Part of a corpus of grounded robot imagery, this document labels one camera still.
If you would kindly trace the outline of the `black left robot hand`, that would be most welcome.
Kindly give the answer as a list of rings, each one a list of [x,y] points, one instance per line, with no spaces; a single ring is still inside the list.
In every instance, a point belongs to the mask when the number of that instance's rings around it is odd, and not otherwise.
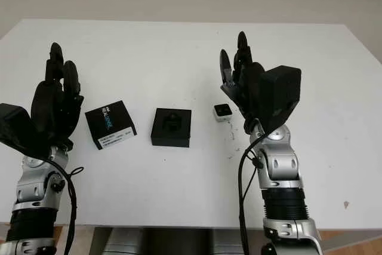
[[[31,119],[38,134],[50,146],[70,151],[84,97],[80,95],[78,71],[73,61],[64,61],[61,46],[54,42],[46,62],[45,79],[36,88]]]

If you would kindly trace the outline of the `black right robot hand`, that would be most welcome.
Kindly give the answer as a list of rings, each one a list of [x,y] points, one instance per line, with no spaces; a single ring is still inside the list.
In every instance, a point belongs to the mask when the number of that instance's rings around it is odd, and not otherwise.
[[[221,89],[237,105],[244,117],[244,131],[250,135],[258,124],[258,81],[264,68],[252,60],[251,49],[243,31],[238,35],[238,49],[230,64],[225,50],[220,51]]]

